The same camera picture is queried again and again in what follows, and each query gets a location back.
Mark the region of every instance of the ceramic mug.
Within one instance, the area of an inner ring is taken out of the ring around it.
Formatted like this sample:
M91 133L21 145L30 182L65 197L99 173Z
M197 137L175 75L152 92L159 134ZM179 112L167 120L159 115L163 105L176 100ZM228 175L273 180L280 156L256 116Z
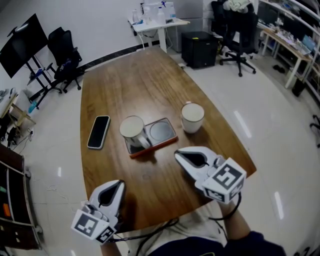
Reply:
M136 115L128 116L120 125L120 134L124 137L127 143L136 148L150 148L147 134L145 132L144 121Z
M205 110L202 106L187 101L181 109L181 123L183 130L194 134L200 129L205 119Z

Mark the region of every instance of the black phone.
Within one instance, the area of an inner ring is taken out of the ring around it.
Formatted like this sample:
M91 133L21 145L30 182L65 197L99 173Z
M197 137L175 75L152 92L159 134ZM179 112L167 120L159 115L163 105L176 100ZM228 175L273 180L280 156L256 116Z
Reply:
M89 149L102 149L109 124L110 116L108 115L99 115L95 118L87 143Z

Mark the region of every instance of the dark sleeve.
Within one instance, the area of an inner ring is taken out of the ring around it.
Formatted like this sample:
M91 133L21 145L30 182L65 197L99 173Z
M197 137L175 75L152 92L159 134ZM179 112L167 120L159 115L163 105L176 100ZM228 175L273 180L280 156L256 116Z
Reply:
M225 246L226 255L259 255L259 256L285 256L284 249L264 239L264 236L257 232L239 240L229 240Z

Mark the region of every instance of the desk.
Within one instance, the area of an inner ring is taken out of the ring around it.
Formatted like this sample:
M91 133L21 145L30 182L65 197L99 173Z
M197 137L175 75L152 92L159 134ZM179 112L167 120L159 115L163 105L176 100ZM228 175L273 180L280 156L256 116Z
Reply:
M142 23L138 25L133 25L133 20L132 17L128 18L129 23L132 25L133 29L137 33L142 33L150 30L158 30L158 37L160 41L160 48L166 53L167 52L167 46L166 46L166 33L165 33L165 28L173 27L173 26L182 26L182 25L187 25L190 22L185 21L182 19L175 19L174 22L169 22L165 25L159 25L155 20L152 20L149 25ZM147 37L148 45L149 47L152 46L152 39Z
M294 49L290 44L288 44L282 38L277 36L276 33L274 33L271 29L265 28L263 30L263 33L266 34L266 38L265 38L265 41L264 41L264 46L263 46L263 50L262 50L262 56L264 56L265 53L266 53L266 49L267 49L267 46L268 46L269 38L272 38L277 42L277 46L274 46L274 50L272 51L272 54L274 54L274 57L277 56L280 45L285 47L287 50L289 50L291 53L293 53L297 57L297 61L296 61L295 65L294 65L292 74L290 75L288 81L286 82L286 84L284 86L287 89L289 87L289 85L291 84L291 81L294 78L294 76L295 76L295 74L296 74L296 72L297 72L297 70L299 68L299 65L300 65L301 61L305 61L305 62L309 62L310 63L312 61L312 58L310 58L309 56L304 56L301 52L299 52L298 50ZM308 68L309 68L309 65L306 66L302 77L304 77L306 75Z
M31 119L31 117L27 114L27 111L21 110L17 105L14 104L17 95L18 94L11 95L11 98L9 98L10 94L8 93L5 96L5 98L0 104L0 111L1 111L0 118L4 118L5 115L8 114L9 118L11 119L11 122L17 128L18 132L20 132L19 126L21 126L25 118L30 120L34 125L36 124L36 122ZM11 114L9 113L9 110L11 107L13 107L13 109L15 109L20 114L17 122L15 122L15 120L12 118Z
M187 135L181 125L181 108L187 101L205 110L202 128ZM110 126L101 150L88 149L96 116L109 115ZM137 115L145 124L168 118L178 141L131 159L121 122ZM215 105L179 65L157 47L119 58L83 78L80 140L83 177L88 198L93 190L112 180L124 180L126 193L121 232L143 229L194 211L209 202L176 162L174 152L188 146L205 146L233 158L249 177L256 167Z

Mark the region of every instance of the black office chair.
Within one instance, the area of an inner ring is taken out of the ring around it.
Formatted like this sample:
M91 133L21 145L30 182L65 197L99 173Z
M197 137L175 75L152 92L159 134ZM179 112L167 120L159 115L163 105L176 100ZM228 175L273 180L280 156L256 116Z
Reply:
M226 0L212 1L211 6L214 18L211 21L211 31L224 37L227 32L227 20L225 17L224 2Z
M67 93L67 87L75 80L78 90L81 86L77 77L82 76L85 71L77 68L82 58L78 48L74 48L70 30L64 31L62 27L57 28L48 37L48 48L52 52L58 68L53 69L52 63L46 68L54 72L54 78L66 84L63 91Z
M315 127L317 129L318 132L320 132L320 119L317 115L313 115L312 116L315 122L310 123L310 128Z
M226 57L220 60L220 65L224 62L235 61L239 68L239 77L242 77L241 64L248 66L253 69L253 74L256 73L256 69L247 63L245 57L241 55L255 53L255 35L258 24L258 16L254 12L240 13L237 11L228 10L225 11L225 16L227 20L227 31L223 37L223 46L227 46L231 52L236 53L236 55L227 52ZM240 33L239 43L233 41L235 33Z

